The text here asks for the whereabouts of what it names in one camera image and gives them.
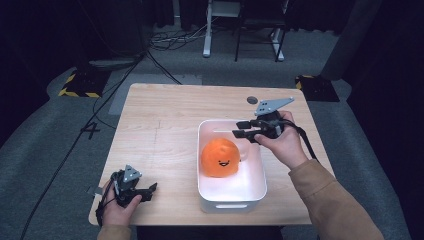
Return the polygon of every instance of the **smiley face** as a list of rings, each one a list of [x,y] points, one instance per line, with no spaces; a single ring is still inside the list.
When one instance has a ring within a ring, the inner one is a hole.
[[[227,177],[238,171],[240,152],[237,145],[226,138],[216,138],[208,142],[200,157],[206,176]]]

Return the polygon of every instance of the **tan sleeve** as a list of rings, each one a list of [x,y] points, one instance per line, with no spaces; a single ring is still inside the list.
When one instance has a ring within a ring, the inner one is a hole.
[[[97,235],[97,240],[129,240],[131,229],[126,226],[108,225],[103,226]]]
[[[365,209],[316,160],[289,175],[321,239],[384,239]]]

